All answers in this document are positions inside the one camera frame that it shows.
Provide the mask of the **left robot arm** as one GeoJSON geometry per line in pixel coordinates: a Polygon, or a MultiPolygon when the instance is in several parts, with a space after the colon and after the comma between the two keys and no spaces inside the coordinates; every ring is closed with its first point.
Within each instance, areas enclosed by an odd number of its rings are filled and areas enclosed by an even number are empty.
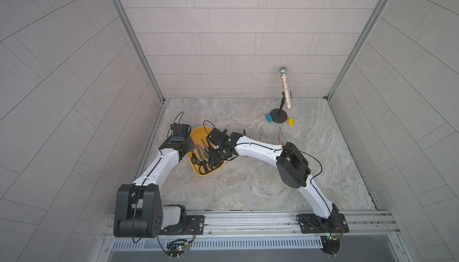
{"type": "Polygon", "coordinates": [[[145,172],[134,182],[120,186],[115,204],[115,237],[155,238],[167,227],[185,226],[184,208],[164,206],[160,189],[174,167],[194,149],[191,137],[182,141],[166,139],[145,172]]]}

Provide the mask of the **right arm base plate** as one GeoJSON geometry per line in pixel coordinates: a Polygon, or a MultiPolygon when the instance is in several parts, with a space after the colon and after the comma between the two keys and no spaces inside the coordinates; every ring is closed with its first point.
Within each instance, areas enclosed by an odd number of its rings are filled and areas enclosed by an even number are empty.
{"type": "Polygon", "coordinates": [[[336,222],[328,219],[323,219],[314,214],[298,214],[296,215],[296,221],[299,222],[301,232],[303,234],[308,233],[349,233],[349,227],[345,216],[339,213],[336,222]]]}

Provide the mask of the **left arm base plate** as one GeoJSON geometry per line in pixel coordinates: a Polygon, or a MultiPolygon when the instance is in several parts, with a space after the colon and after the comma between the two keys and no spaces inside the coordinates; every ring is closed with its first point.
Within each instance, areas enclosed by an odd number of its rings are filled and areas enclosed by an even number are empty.
{"type": "Polygon", "coordinates": [[[204,222],[204,215],[189,215],[186,220],[180,219],[178,224],[165,227],[161,230],[160,235],[192,235],[193,233],[202,235],[204,222]]]}

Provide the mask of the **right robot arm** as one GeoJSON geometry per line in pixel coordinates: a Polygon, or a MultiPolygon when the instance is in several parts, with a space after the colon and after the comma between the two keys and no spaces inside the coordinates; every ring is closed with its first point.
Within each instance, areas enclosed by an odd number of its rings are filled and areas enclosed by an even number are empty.
{"type": "Polygon", "coordinates": [[[294,144],[263,143],[239,133],[227,135],[216,128],[207,136],[207,141],[211,144],[210,162],[221,163],[237,156],[247,156],[276,166],[282,182],[299,190],[305,197],[319,227],[325,231],[337,227],[339,209],[320,190],[307,159],[294,144]]]}

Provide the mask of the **cream handled kitchen scissors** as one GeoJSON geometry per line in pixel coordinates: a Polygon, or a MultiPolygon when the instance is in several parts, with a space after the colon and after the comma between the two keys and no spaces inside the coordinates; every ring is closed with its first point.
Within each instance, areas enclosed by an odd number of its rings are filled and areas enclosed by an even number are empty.
{"type": "Polygon", "coordinates": [[[264,130],[262,127],[260,127],[259,129],[259,141],[263,142],[263,143],[266,143],[267,142],[267,137],[266,135],[264,134],[264,130]]]}

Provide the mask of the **pink handled scissors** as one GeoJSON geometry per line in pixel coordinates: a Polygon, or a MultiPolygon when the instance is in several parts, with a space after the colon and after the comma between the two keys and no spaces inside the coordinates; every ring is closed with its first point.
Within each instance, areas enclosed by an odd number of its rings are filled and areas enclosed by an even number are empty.
{"type": "Polygon", "coordinates": [[[285,145],[286,144],[286,140],[285,140],[285,138],[283,136],[283,131],[282,131],[281,127],[279,127],[278,136],[279,136],[279,144],[285,145]]]}

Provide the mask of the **yellow plastic storage box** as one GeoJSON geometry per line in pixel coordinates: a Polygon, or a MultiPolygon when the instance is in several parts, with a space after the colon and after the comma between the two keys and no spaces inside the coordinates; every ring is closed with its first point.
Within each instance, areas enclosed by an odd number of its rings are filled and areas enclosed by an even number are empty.
{"type": "Polygon", "coordinates": [[[225,162],[212,162],[210,160],[210,151],[213,149],[213,145],[208,141],[207,136],[211,130],[209,127],[198,127],[191,131],[195,149],[189,152],[187,156],[198,176],[207,176],[225,164],[225,162]]]}

